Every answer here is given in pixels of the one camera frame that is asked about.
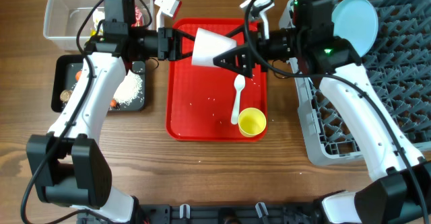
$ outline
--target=wooden table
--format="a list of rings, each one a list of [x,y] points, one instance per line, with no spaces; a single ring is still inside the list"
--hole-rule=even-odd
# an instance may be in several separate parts
[[[44,134],[58,114],[51,108],[55,62],[65,54],[42,35],[47,0],[0,0],[0,223],[20,223],[19,206],[31,173],[26,143]],[[288,0],[269,11],[275,29]],[[242,0],[183,0],[178,18],[242,17]],[[363,161],[319,167],[309,162],[293,80],[268,74],[268,131],[258,143],[181,143],[165,131],[168,63],[147,85],[142,112],[109,114],[100,148],[120,190],[142,204],[281,203],[312,200],[369,185]],[[70,212],[42,204],[32,193],[36,223]]]

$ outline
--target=food scrap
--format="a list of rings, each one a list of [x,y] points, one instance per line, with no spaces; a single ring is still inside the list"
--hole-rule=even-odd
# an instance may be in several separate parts
[[[76,75],[75,75],[75,79],[76,79],[76,81],[79,81],[79,78],[81,77],[81,73],[82,73],[82,70],[79,70],[79,71],[76,73]]]
[[[143,26],[143,15],[141,10],[136,5],[135,5],[135,18],[136,18],[136,23],[133,24],[132,26],[133,27]]]
[[[118,106],[118,103],[115,100],[110,101],[110,107],[116,108]]]
[[[96,9],[93,12],[94,29],[97,28],[97,25],[99,24],[99,22],[101,20],[103,20],[104,18],[105,18],[105,13],[103,11],[99,11],[98,9]],[[96,31],[92,30],[91,31],[91,36],[93,36],[95,34],[96,34]],[[99,35],[103,35],[103,25],[100,26]]]
[[[72,96],[72,93],[73,92],[71,90],[67,90],[67,89],[63,90],[61,92],[61,94],[60,94],[60,100],[62,102],[67,103],[70,100],[70,97]]]

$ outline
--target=white plate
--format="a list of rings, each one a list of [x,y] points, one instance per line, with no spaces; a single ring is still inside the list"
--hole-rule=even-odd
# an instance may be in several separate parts
[[[360,57],[377,37],[377,12],[368,0],[343,0],[332,12],[334,36],[349,40]]]

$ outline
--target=plastic container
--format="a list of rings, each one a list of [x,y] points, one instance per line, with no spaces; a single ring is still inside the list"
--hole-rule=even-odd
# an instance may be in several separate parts
[[[57,59],[55,67],[53,96],[51,98],[51,109],[54,112],[62,112],[66,103],[60,100],[60,94],[63,90],[73,90],[76,86],[77,80],[75,75],[78,71],[82,70],[83,57],[81,55],[63,55]],[[133,70],[136,72],[143,72],[145,70],[144,62],[134,62]],[[129,105],[119,104],[117,108],[110,108],[110,112],[116,111],[140,111],[145,106],[145,74],[139,75],[142,79],[142,87],[139,91],[138,97],[132,100]]]
[[[79,27],[84,22],[90,10],[99,0],[48,0],[45,10],[45,20],[43,25],[43,35],[46,39],[52,40],[60,49],[77,50],[76,34]],[[148,6],[151,15],[153,16],[153,24],[149,29],[154,29],[154,4],[152,0],[143,0]],[[140,8],[144,23],[150,19],[146,9],[138,0],[135,0],[135,5]],[[98,9],[103,11],[104,4],[102,3]],[[79,42],[83,46],[90,38],[90,30],[94,28],[93,20],[90,19],[83,29]]]
[[[335,6],[343,0],[334,0]],[[290,0],[279,27],[292,26]],[[376,42],[362,57],[370,82],[393,120],[421,151],[431,150],[431,0],[369,0],[378,15]],[[297,60],[290,59],[294,72]],[[295,79],[298,115],[316,165],[363,159],[343,119],[308,79]]]
[[[241,19],[183,19],[174,24],[195,36],[197,28],[226,35],[242,25]],[[233,37],[241,45],[242,33]],[[192,51],[194,43],[183,38],[183,53]],[[260,65],[253,69],[254,77],[246,78],[241,92],[240,111],[258,108],[267,115],[267,75]],[[238,125],[230,123],[236,90],[237,74],[227,69],[193,66],[191,57],[169,66],[166,130],[179,141],[253,142],[261,139],[265,130],[255,137],[244,137]]]

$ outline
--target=red object in container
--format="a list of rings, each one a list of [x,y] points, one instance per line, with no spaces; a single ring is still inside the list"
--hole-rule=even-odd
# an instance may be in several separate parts
[[[135,5],[135,19],[136,23],[132,27],[143,26],[143,16],[141,10]]]
[[[173,28],[196,36],[197,28],[221,35],[242,25],[241,19],[187,18],[177,21]],[[238,44],[244,42],[242,33],[234,36]],[[194,42],[183,38],[183,53],[193,50]],[[240,112],[258,108],[267,116],[267,76],[261,66],[253,69],[253,78],[246,78],[241,92]],[[245,141],[261,139],[267,129],[256,137],[241,135],[238,125],[230,123],[236,90],[236,73],[215,67],[192,66],[191,57],[169,66],[166,130],[179,141]]]

